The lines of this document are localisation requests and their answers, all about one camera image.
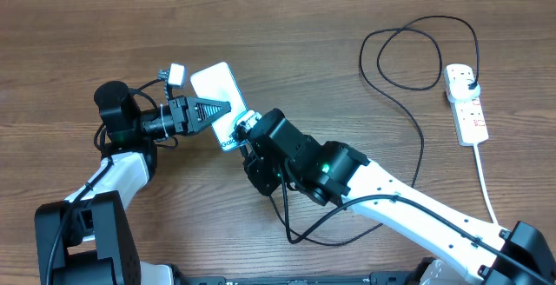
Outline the Samsung Galaxy smartphone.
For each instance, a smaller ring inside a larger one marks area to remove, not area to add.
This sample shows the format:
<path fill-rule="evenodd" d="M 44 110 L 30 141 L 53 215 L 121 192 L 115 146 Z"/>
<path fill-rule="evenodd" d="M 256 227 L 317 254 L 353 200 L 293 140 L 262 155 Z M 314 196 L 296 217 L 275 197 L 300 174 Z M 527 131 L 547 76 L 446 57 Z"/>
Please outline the Samsung Galaxy smartphone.
<path fill-rule="evenodd" d="M 191 84 L 199 98 L 227 102 L 231 110 L 212 123 L 217 142 L 222 151 L 240 147 L 232 134 L 240 114 L 248 110 L 231 69 L 226 62 L 220 62 L 190 77 Z"/>

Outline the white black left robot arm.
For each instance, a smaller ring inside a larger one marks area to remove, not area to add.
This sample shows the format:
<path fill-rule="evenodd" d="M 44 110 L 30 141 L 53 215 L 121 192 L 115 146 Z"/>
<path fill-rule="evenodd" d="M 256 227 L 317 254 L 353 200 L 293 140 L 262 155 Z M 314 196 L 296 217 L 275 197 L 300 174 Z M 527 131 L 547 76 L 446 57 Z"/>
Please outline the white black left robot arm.
<path fill-rule="evenodd" d="M 178 96 L 142 111 L 140 89 L 112 81 L 94 101 L 103 122 L 94 137 L 98 171 L 75 193 L 35 213 L 43 284 L 183 284 L 171 264 L 140 260 L 125 209 L 153 178 L 166 138 L 195 135 L 228 114 L 228 102 Z"/>

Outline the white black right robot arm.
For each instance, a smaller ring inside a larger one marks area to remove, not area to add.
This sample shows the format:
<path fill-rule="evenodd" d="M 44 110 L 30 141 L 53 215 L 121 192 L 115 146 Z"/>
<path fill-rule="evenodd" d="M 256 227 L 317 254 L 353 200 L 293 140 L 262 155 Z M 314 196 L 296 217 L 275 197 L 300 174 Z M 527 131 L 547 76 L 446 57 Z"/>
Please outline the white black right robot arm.
<path fill-rule="evenodd" d="M 553 284 L 544 236 L 524 222 L 508 230 L 465 215 L 399 181 L 343 142 L 319 144 L 279 109 L 242 112 L 232 137 L 246 143 L 244 169 L 264 196 L 277 188 L 381 222 L 435 254 L 467 284 Z"/>

